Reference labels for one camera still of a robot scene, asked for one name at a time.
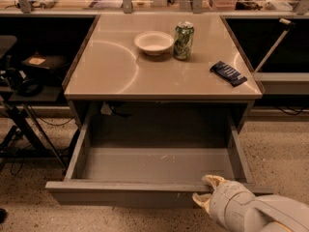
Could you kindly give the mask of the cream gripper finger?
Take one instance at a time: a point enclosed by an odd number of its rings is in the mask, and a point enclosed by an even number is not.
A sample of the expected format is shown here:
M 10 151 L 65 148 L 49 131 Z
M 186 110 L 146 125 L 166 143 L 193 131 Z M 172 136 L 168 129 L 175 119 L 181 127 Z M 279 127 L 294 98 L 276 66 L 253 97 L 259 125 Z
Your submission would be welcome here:
M 210 203 L 211 203 L 211 194 L 198 194 L 194 192 L 192 194 L 193 201 L 206 211 L 207 214 L 210 213 Z
M 217 175 L 205 175 L 202 177 L 202 181 L 214 190 L 217 190 L 219 186 L 227 182 L 225 178 Z

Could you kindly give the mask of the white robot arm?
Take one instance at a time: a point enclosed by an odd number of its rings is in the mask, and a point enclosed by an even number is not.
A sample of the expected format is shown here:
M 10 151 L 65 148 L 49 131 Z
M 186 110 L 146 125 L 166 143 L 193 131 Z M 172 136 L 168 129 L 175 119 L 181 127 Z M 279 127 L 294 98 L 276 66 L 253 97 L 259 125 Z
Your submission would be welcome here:
M 245 185 L 205 175 L 212 193 L 192 199 L 228 232 L 309 232 L 309 206 L 281 195 L 256 196 Z

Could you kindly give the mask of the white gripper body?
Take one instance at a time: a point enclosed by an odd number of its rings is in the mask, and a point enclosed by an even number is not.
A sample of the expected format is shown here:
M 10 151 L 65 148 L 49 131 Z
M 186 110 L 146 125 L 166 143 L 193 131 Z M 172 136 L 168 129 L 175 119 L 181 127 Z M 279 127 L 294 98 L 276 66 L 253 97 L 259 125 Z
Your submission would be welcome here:
M 211 196 L 211 218 L 229 232 L 258 232 L 258 212 L 252 202 L 256 195 L 243 184 L 225 181 Z

